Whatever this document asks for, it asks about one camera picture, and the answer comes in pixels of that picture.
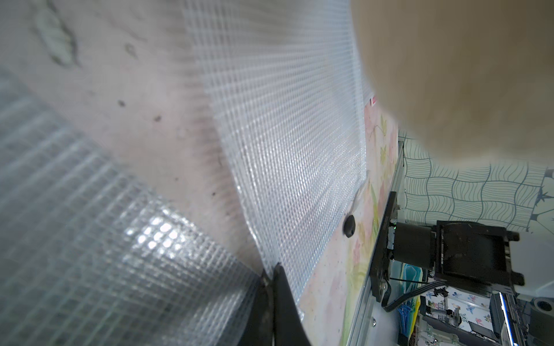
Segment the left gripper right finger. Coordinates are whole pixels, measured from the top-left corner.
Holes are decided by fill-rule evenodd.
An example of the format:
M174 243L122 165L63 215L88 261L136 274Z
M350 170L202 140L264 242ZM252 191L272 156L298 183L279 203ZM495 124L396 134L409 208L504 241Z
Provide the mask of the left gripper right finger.
M274 268L274 340L277 346L311 346L281 263Z

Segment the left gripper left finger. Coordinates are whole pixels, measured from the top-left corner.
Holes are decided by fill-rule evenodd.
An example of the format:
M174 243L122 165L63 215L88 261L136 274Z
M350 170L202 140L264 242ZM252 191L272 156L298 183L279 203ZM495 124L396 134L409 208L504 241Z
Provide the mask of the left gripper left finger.
M274 344L274 282L263 271L239 346Z

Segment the mesh document bag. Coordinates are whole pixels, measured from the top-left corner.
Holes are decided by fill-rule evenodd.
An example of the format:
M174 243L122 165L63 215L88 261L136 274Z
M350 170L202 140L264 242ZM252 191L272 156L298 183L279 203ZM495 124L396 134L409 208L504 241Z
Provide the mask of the mesh document bag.
M1 72L1 344L236 345L257 282Z
M348 1L184 1L246 224L300 298L366 180Z

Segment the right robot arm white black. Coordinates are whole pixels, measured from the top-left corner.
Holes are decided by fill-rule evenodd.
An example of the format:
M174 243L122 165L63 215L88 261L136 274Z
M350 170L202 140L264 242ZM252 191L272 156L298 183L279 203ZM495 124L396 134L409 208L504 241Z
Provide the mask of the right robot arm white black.
M553 297L553 243L471 221L392 223L392 257L468 293Z

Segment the aluminium mounting rail frame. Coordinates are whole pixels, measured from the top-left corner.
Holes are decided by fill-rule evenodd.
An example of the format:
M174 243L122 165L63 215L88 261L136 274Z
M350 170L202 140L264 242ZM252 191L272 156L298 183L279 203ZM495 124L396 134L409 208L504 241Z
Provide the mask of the aluminium mounting rail frame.
M391 221L395 221L398 216L398 196L401 192L401 185L404 180L404 141L398 141L398 157L397 164L395 166L394 175L392 182L387 185L385 188L385 202L387 204L388 197L391 191L397 193L397 200L391 216ZM383 211L377 214L377 233L375 239L372 243L373 248L371 252L370 262L367 265L366 273L364 275L364 283L360 291L360 296L357 302L357 306L354 312L352 319L351 330L349 332L349 337L347 339L347 345L395 345L397 343L397 334L398 334L398 318L391 313L387 313L382 308L382 302L377 302L376 298L373 297L371 292L371 283L369 278L369 267L372 261L372 255L375 248L375 243L377 240L377 234L379 231L380 224L382 222L382 217L384 215L385 208ZM388 234L388 247L392 243L392 231L389 229ZM388 249L389 262L390 253L392 251ZM382 288L387 286L387 281L382 283Z

